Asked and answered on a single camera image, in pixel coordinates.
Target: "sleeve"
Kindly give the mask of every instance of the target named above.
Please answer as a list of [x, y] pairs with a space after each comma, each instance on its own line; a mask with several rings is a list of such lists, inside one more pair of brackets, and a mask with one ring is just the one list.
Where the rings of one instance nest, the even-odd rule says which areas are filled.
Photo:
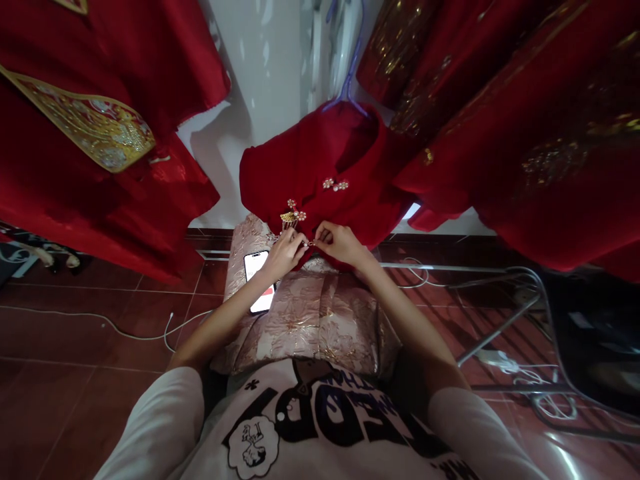
[[429, 426], [483, 479], [546, 479], [476, 394], [445, 388], [429, 402]]
[[204, 409], [196, 370], [166, 372], [135, 404], [122, 438], [95, 480], [166, 479], [196, 446]]

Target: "white t-shirt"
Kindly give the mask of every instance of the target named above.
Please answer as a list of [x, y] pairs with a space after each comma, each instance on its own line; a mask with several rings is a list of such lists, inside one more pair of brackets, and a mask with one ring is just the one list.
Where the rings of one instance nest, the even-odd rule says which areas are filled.
[[429, 428], [357, 375], [287, 359], [256, 371], [203, 426], [202, 383], [181, 367], [134, 406], [96, 479], [544, 479], [493, 410], [446, 388]]

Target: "red dress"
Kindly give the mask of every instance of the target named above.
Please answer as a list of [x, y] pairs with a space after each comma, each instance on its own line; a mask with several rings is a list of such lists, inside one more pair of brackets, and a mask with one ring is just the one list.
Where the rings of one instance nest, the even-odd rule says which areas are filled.
[[448, 0], [412, 72], [391, 128], [426, 146], [509, 60], [557, 0]]
[[0, 72], [0, 218], [162, 281], [199, 260], [219, 196], [174, 132], [229, 80], [196, 1], [9, 2]]
[[409, 224], [430, 231], [473, 206], [512, 247], [559, 270], [632, 251], [640, 77], [628, 35], [639, 7], [570, 1], [548, 18], [396, 177], [422, 200]]
[[[400, 222], [413, 196], [389, 181], [406, 155], [403, 142], [370, 106], [370, 118], [340, 103], [308, 114], [298, 124], [259, 147], [245, 150], [240, 162], [242, 203], [270, 230], [282, 230], [282, 214], [299, 212], [296, 230], [310, 240], [323, 220], [346, 225], [369, 248]], [[310, 248], [299, 266], [311, 256]], [[328, 261], [338, 268], [348, 266]]]
[[441, 0], [385, 0], [358, 65], [360, 86], [395, 108], [429, 37]]

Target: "person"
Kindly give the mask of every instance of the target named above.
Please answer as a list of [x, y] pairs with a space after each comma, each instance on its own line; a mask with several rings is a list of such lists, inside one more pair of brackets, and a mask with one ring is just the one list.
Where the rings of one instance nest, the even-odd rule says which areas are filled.
[[324, 221], [314, 243], [359, 272], [420, 362], [424, 374], [415, 382], [429, 392], [428, 426], [352, 372], [299, 358], [259, 368], [204, 420], [199, 372], [309, 248], [303, 234], [288, 229], [262, 269], [208, 316], [140, 397], [95, 478], [545, 478], [470, 391], [434, 326], [351, 230]]

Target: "tile floor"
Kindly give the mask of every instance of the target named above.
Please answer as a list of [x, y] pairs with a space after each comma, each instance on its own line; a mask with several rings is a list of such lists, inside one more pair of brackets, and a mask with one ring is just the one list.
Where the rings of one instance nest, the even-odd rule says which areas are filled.
[[[189, 232], [199, 249], [228, 250], [224, 231]], [[383, 261], [415, 257], [440, 265], [506, 266], [523, 260], [492, 239], [442, 237], [436, 243], [398, 236], [380, 245]], [[178, 285], [94, 260], [78, 277], [52, 276], [39, 265], [0, 289], [0, 305], [104, 315], [136, 335], [161, 335], [171, 326], [222, 302], [226, 262], [207, 262]], [[400, 285], [417, 281], [406, 270], [389, 270]], [[449, 283], [469, 274], [435, 272]], [[460, 354], [509, 313], [503, 291], [462, 292], [425, 285], [406, 290]], [[169, 336], [179, 345], [197, 322]], [[553, 363], [549, 342], [530, 322], [518, 321], [493, 342], [520, 363]], [[98, 317], [62, 316], [0, 309], [0, 479], [90, 479], [115, 446], [137, 398], [171, 359], [162, 340], [136, 341], [113, 332]], [[463, 366], [472, 383], [510, 383], [512, 378], [472, 359]], [[548, 431], [521, 399], [484, 395], [507, 428], [552, 479], [640, 478], [640, 449]], [[574, 425], [626, 431], [584, 404]]]

